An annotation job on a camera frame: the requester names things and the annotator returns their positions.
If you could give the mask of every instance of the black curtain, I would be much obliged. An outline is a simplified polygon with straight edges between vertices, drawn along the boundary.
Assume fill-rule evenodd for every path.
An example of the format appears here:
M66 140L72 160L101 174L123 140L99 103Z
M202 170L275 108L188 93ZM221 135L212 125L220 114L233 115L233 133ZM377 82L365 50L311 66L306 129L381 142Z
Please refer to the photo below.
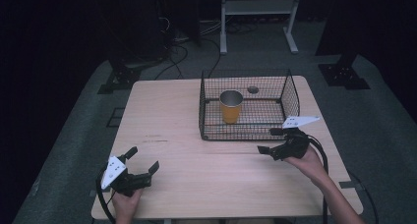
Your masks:
M417 122L416 0L334 0L317 55L353 49L374 63Z
M0 0L2 223L12 223L81 90L104 61L93 4Z

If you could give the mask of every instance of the gray floor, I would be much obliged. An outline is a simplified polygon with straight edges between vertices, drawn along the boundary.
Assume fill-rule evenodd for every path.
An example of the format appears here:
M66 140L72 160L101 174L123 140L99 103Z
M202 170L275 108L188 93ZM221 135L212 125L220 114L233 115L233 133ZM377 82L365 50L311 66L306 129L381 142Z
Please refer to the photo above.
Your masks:
M346 168L362 180L372 196L380 223L415 223L417 126L384 83L378 69L361 56L353 67L371 89L346 90L326 84L318 64L334 63L338 56L315 56L324 25L295 24L293 34L300 50L297 55L288 50L282 24L261 25L244 35L228 35L228 54L220 58L216 68L290 69L293 75L304 76ZM217 43L219 40L218 34L206 38ZM203 41L201 47L191 42L182 46L187 48L188 56L178 64L180 78L199 78L201 71L211 69L218 58L217 47L209 41ZM177 61L184 53L174 47L172 58ZM170 64L165 61L143 71L141 80L153 80ZM106 125L114 108L126 105L130 93L115 90L112 94L97 94L110 73L109 64L104 62L91 76L15 223L91 223L94 179L117 134L117 128ZM158 79L178 76L178 71L171 68ZM370 201L364 191L358 194L365 209L364 219L374 223ZM289 220L321 223L320 217Z

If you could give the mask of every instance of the wire basket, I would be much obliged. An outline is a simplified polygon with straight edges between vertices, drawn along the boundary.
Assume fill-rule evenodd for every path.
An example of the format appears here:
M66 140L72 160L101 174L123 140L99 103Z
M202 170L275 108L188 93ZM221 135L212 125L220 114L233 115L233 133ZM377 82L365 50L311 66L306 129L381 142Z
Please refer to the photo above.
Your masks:
M242 93L235 124L222 120L219 96L228 89ZM270 129L282 128L288 116L299 116L300 103L289 70L203 71L199 127L203 140L284 140Z

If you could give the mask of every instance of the metal cup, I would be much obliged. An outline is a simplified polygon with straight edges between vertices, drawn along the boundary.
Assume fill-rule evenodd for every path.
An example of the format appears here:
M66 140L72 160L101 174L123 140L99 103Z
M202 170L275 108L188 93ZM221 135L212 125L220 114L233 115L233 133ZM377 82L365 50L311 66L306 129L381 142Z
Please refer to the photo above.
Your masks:
M225 90L220 95L220 109L226 124L235 124L242 109L243 95L234 89Z

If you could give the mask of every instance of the table top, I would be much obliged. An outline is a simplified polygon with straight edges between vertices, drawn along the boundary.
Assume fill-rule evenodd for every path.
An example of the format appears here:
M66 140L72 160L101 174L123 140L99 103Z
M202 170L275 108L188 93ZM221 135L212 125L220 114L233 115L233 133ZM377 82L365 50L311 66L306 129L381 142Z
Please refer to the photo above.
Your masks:
M321 120L301 131L318 139L328 157L329 174L356 212L362 203L303 77L293 77L300 116ZM205 141L199 131L200 80L137 82L132 88L112 155L136 146L126 162L129 173L142 174L159 161L152 185L145 188L136 218L197 219L321 215L323 195L299 170L261 155L257 145L276 141ZM114 215L111 203L108 205ZM106 219L98 199L91 210Z

